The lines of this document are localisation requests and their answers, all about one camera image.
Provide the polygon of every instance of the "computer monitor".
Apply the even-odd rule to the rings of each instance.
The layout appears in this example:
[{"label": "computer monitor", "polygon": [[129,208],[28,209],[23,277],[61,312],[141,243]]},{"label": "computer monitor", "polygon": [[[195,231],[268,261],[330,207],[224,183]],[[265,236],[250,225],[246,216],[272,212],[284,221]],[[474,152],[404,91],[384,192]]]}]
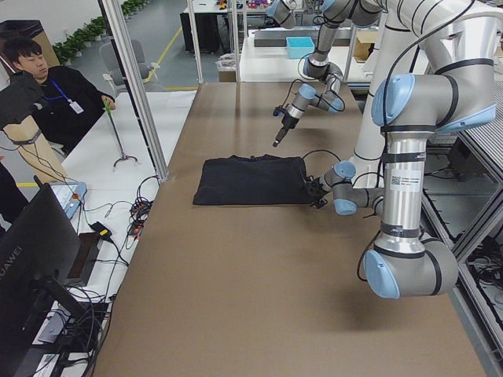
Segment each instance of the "computer monitor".
[{"label": "computer monitor", "polygon": [[16,374],[54,299],[70,313],[85,312],[63,287],[79,245],[79,237],[48,185],[41,187],[0,238],[2,375]]}]

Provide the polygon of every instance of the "brown table surface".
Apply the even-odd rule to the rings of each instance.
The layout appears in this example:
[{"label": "brown table surface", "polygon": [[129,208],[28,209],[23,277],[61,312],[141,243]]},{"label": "brown table surface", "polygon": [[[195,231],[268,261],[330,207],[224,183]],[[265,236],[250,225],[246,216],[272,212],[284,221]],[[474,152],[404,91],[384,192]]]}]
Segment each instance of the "brown table surface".
[{"label": "brown table surface", "polygon": [[[200,87],[119,291],[95,376],[485,375],[446,295],[385,300],[356,277],[378,218],[332,205],[197,207],[204,160],[352,155],[361,113],[313,109],[278,148],[288,83]],[[334,158],[314,153],[308,174]]]}]

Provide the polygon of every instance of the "black jacket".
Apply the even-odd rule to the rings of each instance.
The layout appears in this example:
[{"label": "black jacket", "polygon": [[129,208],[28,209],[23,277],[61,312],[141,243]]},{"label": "black jacket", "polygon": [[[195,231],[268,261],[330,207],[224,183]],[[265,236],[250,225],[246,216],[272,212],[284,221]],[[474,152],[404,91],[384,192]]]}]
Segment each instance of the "black jacket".
[{"label": "black jacket", "polygon": [[[84,112],[77,114],[68,101],[50,81],[52,79],[72,101],[77,102]],[[57,66],[49,69],[48,79],[40,85],[49,107],[33,114],[47,140],[60,143],[65,152],[70,152],[104,112],[102,93],[75,69]]]}]

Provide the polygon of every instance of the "black cloth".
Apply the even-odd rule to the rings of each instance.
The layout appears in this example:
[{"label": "black cloth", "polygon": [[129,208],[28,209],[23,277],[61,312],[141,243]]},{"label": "black cloth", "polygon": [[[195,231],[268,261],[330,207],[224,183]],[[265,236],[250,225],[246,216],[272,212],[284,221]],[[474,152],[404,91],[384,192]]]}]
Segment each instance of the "black cloth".
[{"label": "black cloth", "polygon": [[[84,112],[75,113],[49,79]],[[49,68],[48,79],[40,86],[46,98],[59,98],[49,100],[49,107],[33,113],[33,118],[47,140],[62,144],[69,153],[103,114],[101,96],[112,97],[96,89],[79,71],[63,66]]]},{"label": "black cloth", "polygon": [[305,177],[306,165],[300,157],[208,159],[193,204],[309,204]]},{"label": "black cloth", "polygon": [[[9,171],[0,163],[0,214],[11,224],[16,220],[28,201],[17,188]],[[0,235],[4,229],[0,226]]]}]

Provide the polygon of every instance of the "man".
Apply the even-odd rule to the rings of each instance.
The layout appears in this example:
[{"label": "man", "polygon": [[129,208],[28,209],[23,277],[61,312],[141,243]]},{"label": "man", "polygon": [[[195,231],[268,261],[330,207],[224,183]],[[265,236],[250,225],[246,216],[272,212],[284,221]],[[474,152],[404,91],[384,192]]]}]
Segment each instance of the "man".
[{"label": "man", "polygon": [[62,144],[69,153],[103,114],[103,101],[112,110],[112,97],[100,92],[75,69],[48,68],[40,45],[25,37],[4,44],[3,53],[17,69],[31,73],[42,87],[49,107],[33,114],[47,140]]},{"label": "man", "polygon": [[[0,214],[11,224],[16,220],[23,208],[28,204],[24,195],[19,191],[16,182],[9,171],[0,163]],[[0,226],[0,236],[5,232]]]}]

